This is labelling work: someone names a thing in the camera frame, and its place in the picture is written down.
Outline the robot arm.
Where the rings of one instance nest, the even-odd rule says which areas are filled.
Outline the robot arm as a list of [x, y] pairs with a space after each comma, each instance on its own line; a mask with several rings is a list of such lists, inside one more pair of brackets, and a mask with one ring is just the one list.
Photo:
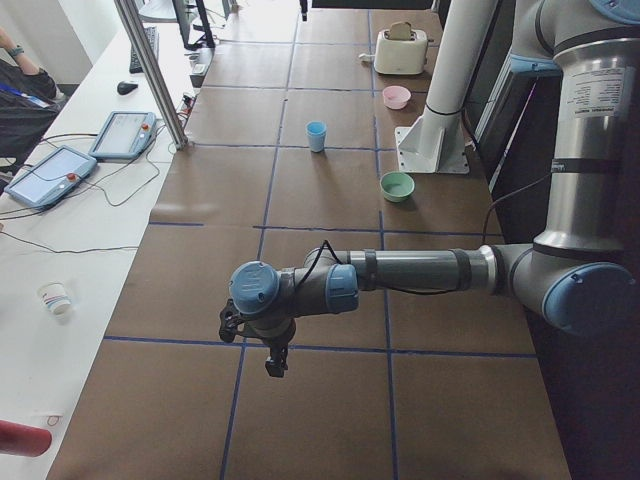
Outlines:
[[612, 213], [632, 98], [639, 85], [635, 1], [520, 1], [511, 65], [559, 70], [561, 94], [546, 226], [529, 244], [476, 250], [312, 250], [299, 268], [251, 261], [229, 282], [220, 338], [255, 338], [269, 375], [287, 368], [297, 318], [352, 311], [363, 291], [418, 295], [469, 289], [516, 298], [549, 324], [595, 335], [628, 323], [639, 283], [621, 266]]

